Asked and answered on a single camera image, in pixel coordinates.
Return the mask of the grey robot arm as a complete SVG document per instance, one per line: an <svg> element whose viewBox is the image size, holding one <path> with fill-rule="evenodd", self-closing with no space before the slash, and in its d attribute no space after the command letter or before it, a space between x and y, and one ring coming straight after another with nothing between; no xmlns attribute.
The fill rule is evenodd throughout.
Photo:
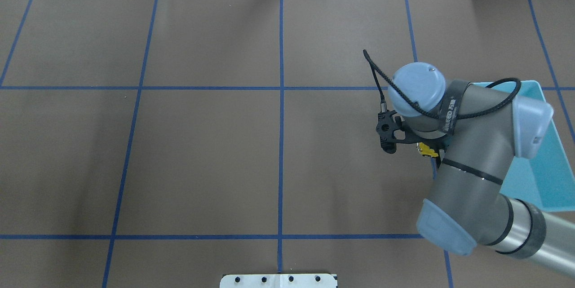
<svg viewBox="0 0 575 288"><path fill-rule="evenodd" d="M520 80L485 87L447 80L425 62L389 77L390 111L382 100L376 130L384 151L397 143L424 143L444 151L423 200L420 235L450 253L470 255L478 245L574 276L574 224L523 199L501 193L515 158L532 159L552 124L548 102L519 95Z"/></svg>

